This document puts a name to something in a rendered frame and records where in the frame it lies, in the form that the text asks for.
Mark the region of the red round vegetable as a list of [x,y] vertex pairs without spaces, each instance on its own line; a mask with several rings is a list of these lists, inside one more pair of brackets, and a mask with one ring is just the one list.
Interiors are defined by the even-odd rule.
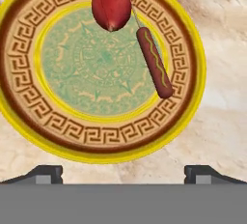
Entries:
[[92,0],[92,12],[96,23],[114,32],[122,29],[131,16],[130,0]]

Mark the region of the brown sausage on stick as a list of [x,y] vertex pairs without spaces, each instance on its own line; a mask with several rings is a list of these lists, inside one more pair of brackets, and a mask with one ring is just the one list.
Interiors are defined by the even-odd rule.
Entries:
[[160,98],[170,98],[174,92],[173,86],[165,71],[161,57],[152,38],[151,31],[149,28],[140,25],[137,14],[134,16],[138,25],[136,37],[149,68],[156,92]]

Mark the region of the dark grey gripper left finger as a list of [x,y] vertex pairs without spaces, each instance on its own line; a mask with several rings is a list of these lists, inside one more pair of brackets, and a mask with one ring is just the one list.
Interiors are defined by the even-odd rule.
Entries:
[[28,172],[1,184],[18,183],[18,184],[62,184],[63,167],[61,165],[39,165]]

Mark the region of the large yellow patterned plate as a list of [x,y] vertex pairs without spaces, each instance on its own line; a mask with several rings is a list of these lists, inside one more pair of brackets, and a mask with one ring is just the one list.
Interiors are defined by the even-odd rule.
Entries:
[[[67,159],[119,163],[186,127],[206,84],[199,33],[177,0],[130,2],[129,21],[114,32],[96,23],[92,0],[0,4],[0,112],[26,139]],[[170,98],[156,92],[135,14],[151,31]]]

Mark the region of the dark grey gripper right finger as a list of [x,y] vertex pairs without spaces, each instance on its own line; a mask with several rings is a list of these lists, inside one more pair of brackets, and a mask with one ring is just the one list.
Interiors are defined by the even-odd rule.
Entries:
[[184,167],[185,184],[224,184],[247,182],[221,175],[208,165],[186,165]]

